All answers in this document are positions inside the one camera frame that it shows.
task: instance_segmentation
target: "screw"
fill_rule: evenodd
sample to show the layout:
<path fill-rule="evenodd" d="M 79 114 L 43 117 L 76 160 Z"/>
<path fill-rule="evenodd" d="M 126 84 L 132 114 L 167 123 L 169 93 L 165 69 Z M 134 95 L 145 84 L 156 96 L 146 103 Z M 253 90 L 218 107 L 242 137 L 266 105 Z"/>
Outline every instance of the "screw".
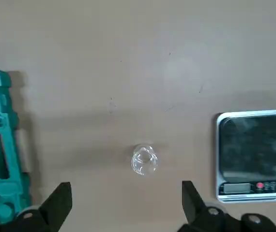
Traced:
<path fill-rule="evenodd" d="M 31 217 L 32 217 L 32 213 L 26 213 L 23 216 L 24 219 L 31 218 Z"/>
<path fill-rule="evenodd" d="M 249 220 L 256 224 L 259 224 L 261 222 L 261 219 L 256 215 L 250 215 Z"/>
<path fill-rule="evenodd" d="M 209 214 L 214 215 L 214 216 L 219 214 L 219 211 L 216 208 L 210 208 L 210 209 L 208 209 L 208 212 L 209 212 Z"/>

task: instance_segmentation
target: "scale button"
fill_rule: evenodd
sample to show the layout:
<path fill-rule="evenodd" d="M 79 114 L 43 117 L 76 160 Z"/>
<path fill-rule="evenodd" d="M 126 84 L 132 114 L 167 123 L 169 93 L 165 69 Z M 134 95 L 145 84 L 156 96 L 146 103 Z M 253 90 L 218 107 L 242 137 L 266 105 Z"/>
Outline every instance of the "scale button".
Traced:
<path fill-rule="evenodd" d="M 262 182 L 258 182 L 258 183 L 256 184 L 256 187 L 257 187 L 258 189 L 262 189 L 262 188 L 264 187 L 264 184 L 263 184 Z"/>
<path fill-rule="evenodd" d="M 265 182 L 265 183 L 264 183 L 264 187 L 265 187 L 265 188 L 264 188 L 265 190 L 269 190 L 269 188 L 270 188 L 269 182 Z"/>
<path fill-rule="evenodd" d="M 271 182 L 270 188 L 272 189 L 272 191 L 275 191 L 276 190 L 276 182 Z"/>

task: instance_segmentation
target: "red button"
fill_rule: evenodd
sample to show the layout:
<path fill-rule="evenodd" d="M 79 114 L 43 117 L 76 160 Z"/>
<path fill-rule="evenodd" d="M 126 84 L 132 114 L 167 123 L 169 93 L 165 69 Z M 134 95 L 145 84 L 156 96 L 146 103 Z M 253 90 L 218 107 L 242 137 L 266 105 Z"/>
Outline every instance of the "red button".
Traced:
<path fill-rule="evenodd" d="M 261 182 L 258 182 L 258 183 L 256 184 L 256 187 L 259 188 L 259 189 L 262 189 L 262 188 L 264 187 L 264 184 L 261 183 Z"/>

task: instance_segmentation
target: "digital kitchen scale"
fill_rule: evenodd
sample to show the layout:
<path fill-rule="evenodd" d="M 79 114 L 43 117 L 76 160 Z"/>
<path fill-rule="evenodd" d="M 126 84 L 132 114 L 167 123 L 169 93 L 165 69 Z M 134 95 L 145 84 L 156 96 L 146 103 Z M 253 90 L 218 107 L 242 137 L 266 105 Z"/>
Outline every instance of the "digital kitchen scale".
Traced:
<path fill-rule="evenodd" d="M 225 203 L 276 201 L 276 110 L 217 118 L 216 196 Z"/>

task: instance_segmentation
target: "teal toolbox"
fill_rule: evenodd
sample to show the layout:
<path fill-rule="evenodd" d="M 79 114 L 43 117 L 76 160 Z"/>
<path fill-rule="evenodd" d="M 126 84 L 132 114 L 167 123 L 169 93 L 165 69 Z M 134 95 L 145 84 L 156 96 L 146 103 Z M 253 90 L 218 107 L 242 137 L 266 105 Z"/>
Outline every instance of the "teal toolbox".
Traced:
<path fill-rule="evenodd" d="M 18 118 L 12 109 L 10 86 L 10 76 L 0 71 L 0 223 L 31 205 L 29 178 L 22 173 L 15 142 Z"/>

